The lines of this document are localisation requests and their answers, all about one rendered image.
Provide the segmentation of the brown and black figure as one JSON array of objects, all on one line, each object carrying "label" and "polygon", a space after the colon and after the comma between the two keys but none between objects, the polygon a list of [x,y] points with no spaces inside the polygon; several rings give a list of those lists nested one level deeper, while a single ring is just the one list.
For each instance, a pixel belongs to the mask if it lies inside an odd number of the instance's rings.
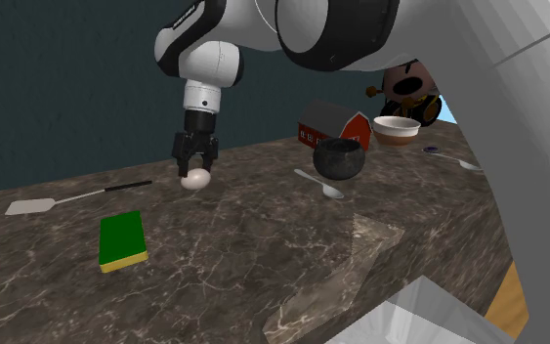
[{"label": "brown and black figure", "polygon": [[385,96],[380,116],[411,118],[422,127],[432,125],[439,117],[443,101],[427,68],[418,60],[387,68],[380,88],[369,86],[365,95]]}]

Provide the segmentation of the red toy barn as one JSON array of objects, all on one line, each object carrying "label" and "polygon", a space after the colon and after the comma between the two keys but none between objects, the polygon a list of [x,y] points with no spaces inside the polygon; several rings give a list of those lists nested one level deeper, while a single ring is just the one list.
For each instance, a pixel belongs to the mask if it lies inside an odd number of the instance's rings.
[{"label": "red toy barn", "polygon": [[326,101],[311,101],[298,119],[297,139],[313,149],[324,139],[343,138],[360,143],[367,151],[370,137],[370,120],[361,111]]}]

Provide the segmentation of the black bowl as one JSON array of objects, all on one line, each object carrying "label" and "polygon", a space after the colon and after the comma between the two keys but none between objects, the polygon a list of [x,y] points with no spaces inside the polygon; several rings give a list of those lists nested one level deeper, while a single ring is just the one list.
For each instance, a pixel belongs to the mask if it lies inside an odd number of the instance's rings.
[{"label": "black bowl", "polygon": [[365,151],[360,142],[344,138],[321,140],[313,152],[313,165],[318,174],[328,180],[354,178],[365,163]]}]

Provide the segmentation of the silver spoon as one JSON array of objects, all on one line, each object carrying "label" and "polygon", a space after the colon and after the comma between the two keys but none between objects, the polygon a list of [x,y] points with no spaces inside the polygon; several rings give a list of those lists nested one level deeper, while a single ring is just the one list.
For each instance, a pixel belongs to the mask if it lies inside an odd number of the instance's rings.
[{"label": "silver spoon", "polygon": [[321,190],[322,190],[322,193],[325,195],[325,196],[328,196],[330,198],[334,198],[334,199],[342,199],[344,197],[344,195],[338,191],[337,189],[325,184],[324,182],[322,182],[321,180],[313,177],[312,175],[309,175],[308,173],[304,172],[303,170],[301,169],[295,169],[294,172],[299,175],[299,176],[302,176],[303,178],[306,178],[308,180],[311,180],[313,182],[316,182],[318,183],[319,185],[321,185]]}]

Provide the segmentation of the white and brown bowl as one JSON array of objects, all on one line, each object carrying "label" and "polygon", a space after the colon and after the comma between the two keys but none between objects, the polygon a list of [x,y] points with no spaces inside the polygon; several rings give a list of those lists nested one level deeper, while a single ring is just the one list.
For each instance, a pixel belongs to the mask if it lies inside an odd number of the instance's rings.
[{"label": "white and brown bowl", "polygon": [[373,135],[382,146],[406,146],[416,138],[420,128],[418,121],[401,116],[378,116],[372,121]]}]

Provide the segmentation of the white egg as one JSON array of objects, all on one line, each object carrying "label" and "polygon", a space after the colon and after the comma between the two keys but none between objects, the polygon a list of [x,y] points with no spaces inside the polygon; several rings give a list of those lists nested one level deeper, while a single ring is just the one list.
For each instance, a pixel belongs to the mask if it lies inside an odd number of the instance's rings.
[{"label": "white egg", "polygon": [[196,191],[207,187],[211,182],[211,174],[203,168],[194,168],[188,171],[181,179],[181,186],[186,190]]}]

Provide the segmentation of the grey robot stand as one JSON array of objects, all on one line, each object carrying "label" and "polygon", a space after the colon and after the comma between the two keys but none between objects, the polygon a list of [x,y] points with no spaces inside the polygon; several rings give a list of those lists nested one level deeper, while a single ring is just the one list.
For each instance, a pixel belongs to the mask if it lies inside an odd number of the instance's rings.
[{"label": "grey robot stand", "polygon": [[514,344],[469,306],[422,276],[324,344]]}]

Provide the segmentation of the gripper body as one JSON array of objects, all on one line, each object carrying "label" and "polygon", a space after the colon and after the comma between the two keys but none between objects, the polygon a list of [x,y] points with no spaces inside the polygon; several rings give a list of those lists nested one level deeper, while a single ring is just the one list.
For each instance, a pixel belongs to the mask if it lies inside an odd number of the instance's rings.
[{"label": "gripper body", "polygon": [[216,159],[219,155],[219,140],[214,136],[216,120],[216,113],[187,109],[184,131],[175,134],[172,156],[188,160],[198,153]]}]

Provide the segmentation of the green and yellow sponge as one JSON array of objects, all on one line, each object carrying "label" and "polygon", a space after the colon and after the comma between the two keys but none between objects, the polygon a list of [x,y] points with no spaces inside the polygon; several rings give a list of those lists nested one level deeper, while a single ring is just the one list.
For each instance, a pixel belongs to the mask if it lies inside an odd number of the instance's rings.
[{"label": "green and yellow sponge", "polygon": [[126,212],[101,220],[98,263],[104,274],[147,259],[148,250],[139,211]]}]

